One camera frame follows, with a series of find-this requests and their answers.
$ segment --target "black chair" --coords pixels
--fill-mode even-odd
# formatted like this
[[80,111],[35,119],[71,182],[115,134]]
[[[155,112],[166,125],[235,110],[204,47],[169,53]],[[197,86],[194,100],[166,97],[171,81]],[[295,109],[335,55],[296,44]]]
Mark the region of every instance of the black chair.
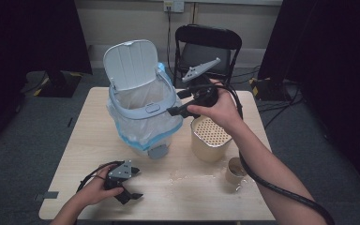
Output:
[[205,25],[188,24],[179,27],[175,33],[176,54],[173,86],[176,86],[177,72],[181,78],[190,67],[215,60],[220,63],[207,70],[209,78],[229,83],[233,75],[236,57],[242,46],[242,39],[228,29]]

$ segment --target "power outlet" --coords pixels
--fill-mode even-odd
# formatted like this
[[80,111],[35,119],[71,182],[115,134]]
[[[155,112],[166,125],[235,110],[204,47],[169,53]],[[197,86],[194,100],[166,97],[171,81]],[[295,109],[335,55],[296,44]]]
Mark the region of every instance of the power outlet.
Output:
[[163,1],[163,11],[184,12],[184,1]]
[[163,11],[174,11],[173,1],[163,1]]

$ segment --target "perforated cylinder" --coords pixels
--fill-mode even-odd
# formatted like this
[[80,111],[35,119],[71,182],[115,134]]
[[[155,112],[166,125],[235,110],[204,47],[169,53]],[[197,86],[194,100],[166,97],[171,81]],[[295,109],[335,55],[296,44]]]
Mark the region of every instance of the perforated cylinder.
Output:
[[192,151],[200,160],[215,162],[221,159],[232,137],[210,118],[200,116],[191,122]]

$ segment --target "table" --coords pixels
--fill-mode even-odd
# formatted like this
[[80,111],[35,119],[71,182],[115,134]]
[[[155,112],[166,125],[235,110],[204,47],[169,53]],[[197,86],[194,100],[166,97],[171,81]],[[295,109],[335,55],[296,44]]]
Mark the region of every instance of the table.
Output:
[[[253,96],[237,94],[243,104],[244,119],[270,149]],[[124,183],[131,193],[142,193],[139,200],[122,205],[109,198],[86,207],[78,219],[93,220],[166,220],[238,221],[272,220],[256,183],[246,177],[240,185],[225,180],[227,162],[238,157],[232,141],[225,157],[215,163],[197,159],[191,150],[192,117],[172,135],[169,153],[159,159],[140,156],[118,137],[114,121],[106,109],[108,87],[92,88],[58,165],[49,191],[56,199],[45,199],[39,216],[53,219],[63,204],[76,192],[80,181],[98,165],[131,159],[141,170]]]

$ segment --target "person's arm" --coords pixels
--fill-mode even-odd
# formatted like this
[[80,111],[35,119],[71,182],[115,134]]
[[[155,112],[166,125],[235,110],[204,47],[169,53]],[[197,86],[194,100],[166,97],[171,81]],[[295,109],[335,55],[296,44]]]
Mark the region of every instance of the person's arm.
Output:
[[[187,110],[206,115],[224,128],[232,136],[249,168],[262,179],[313,201],[295,174],[275,157],[243,122],[230,93],[218,89],[218,94],[219,99],[213,107],[189,105]],[[323,217],[300,202],[277,194],[260,184],[258,188],[279,224],[326,224]]]
[[96,204],[109,197],[116,196],[122,191],[123,188],[117,187],[110,190],[105,190],[104,180],[110,166],[107,166],[97,172],[95,176],[83,189],[72,196],[61,208],[60,212],[52,221],[52,225],[72,225],[77,219],[82,210],[91,204]]

